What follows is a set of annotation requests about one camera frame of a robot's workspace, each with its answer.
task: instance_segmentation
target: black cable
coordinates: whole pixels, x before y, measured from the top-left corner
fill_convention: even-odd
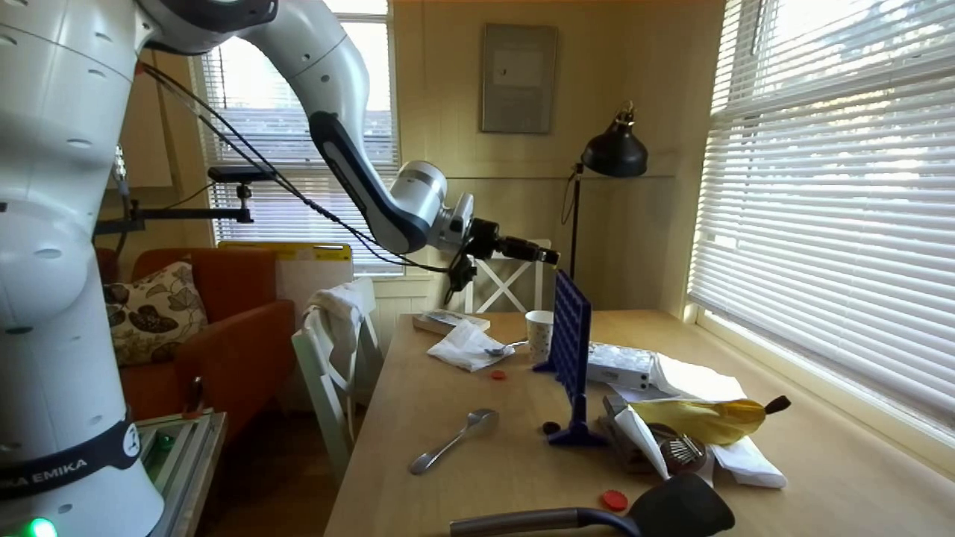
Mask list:
[[[381,256],[381,246],[362,234],[357,227],[339,222],[335,212],[327,212],[326,206],[313,204],[311,197],[305,197],[293,179],[286,179],[226,118],[220,118],[210,101],[204,101],[198,94],[190,94],[189,86],[181,86],[175,77],[171,77],[168,73],[150,67],[150,64],[141,64],[141,73],[145,73],[151,82],[159,82],[163,89],[175,89],[181,95],[190,98],[190,106],[201,106],[210,118],[214,118],[233,139],[226,139],[219,125],[211,125],[210,118],[198,115],[198,121],[219,139],[225,140],[238,159],[245,159],[251,168],[257,168],[260,174],[269,174],[274,177],[274,185],[280,185],[286,195],[293,195],[295,200],[302,200],[308,210],[319,212],[322,218],[327,218],[330,224],[344,227],[347,234],[353,234],[357,240],[357,246],[372,253],[377,259],[381,264],[392,264],[392,267],[413,267],[413,268],[424,268],[424,271],[441,271],[447,274],[447,268],[441,267],[426,267],[426,264],[414,264],[410,256],[396,256],[392,253],[395,259]]]

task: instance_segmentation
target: wooden table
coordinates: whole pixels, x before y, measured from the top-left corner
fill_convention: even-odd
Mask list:
[[[514,313],[490,316],[499,340],[523,337]],[[955,534],[955,485],[905,458],[874,432],[821,406],[812,394],[741,362],[708,334],[662,313],[595,313],[592,337],[656,349],[671,359],[708,364],[744,382],[753,400],[789,394],[795,406],[772,416],[753,440],[772,461],[789,486],[783,492],[741,486],[720,477],[717,489],[736,513],[741,537],[935,537]],[[532,373],[527,359],[514,355],[499,370],[462,373],[426,349],[439,337],[395,331],[386,370],[366,409],[353,464],[339,485],[326,537],[426,537],[447,534],[454,520],[541,510],[596,507],[602,489],[629,498],[654,486],[654,477],[629,476],[602,447],[551,447],[541,437],[544,420],[568,425],[563,389]],[[410,461],[459,429],[475,406],[499,409],[492,432],[459,444],[424,477],[405,473]]]

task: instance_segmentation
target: desk lamp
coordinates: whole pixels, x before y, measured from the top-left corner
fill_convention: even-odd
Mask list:
[[[578,165],[574,168],[574,235],[571,235],[571,280],[577,279],[577,240],[578,240],[578,177],[595,171],[611,179],[638,179],[648,171],[648,149],[633,136],[633,101],[618,112],[608,128],[586,146]]]

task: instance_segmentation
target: red object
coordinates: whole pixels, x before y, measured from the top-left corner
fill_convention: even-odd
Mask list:
[[[629,498],[620,492],[620,489],[607,489],[602,497],[599,497],[599,504],[607,507],[607,510],[626,510],[626,504],[629,504]]]

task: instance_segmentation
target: napkin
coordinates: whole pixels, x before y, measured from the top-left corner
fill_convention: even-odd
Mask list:
[[[495,340],[495,337],[490,337],[490,334],[483,331],[483,326],[459,323],[459,326],[454,326],[454,331],[445,334],[445,340],[439,340],[435,346],[429,346],[426,355],[429,355],[429,359],[439,359],[439,362],[445,362],[445,364],[454,364],[454,367],[459,367],[459,370],[475,373],[475,370],[483,370],[483,367],[507,359],[507,352],[505,352],[505,355],[490,355],[490,352],[486,352],[486,349],[502,349],[502,346],[505,346],[505,343]]]

